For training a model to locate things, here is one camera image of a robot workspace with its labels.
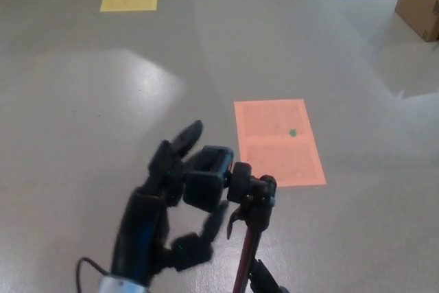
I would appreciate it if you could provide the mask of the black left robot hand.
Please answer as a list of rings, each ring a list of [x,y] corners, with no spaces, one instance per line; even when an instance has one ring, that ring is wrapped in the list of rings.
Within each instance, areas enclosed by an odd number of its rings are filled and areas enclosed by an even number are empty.
[[[190,155],[202,131],[202,121],[195,120],[173,140],[161,141],[145,182],[128,198],[112,252],[112,276],[148,288],[166,268],[181,272],[212,259],[213,242],[228,208],[222,194],[233,153],[207,147]],[[166,248],[167,211],[180,201],[208,216],[200,233],[177,237]]]

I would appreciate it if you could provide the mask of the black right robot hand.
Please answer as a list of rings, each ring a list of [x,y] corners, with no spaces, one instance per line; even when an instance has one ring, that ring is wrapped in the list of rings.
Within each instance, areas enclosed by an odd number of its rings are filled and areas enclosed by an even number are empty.
[[[254,293],[289,293],[289,290],[279,285],[270,271],[260,259],[254,259],[248,274],[250,289]]]

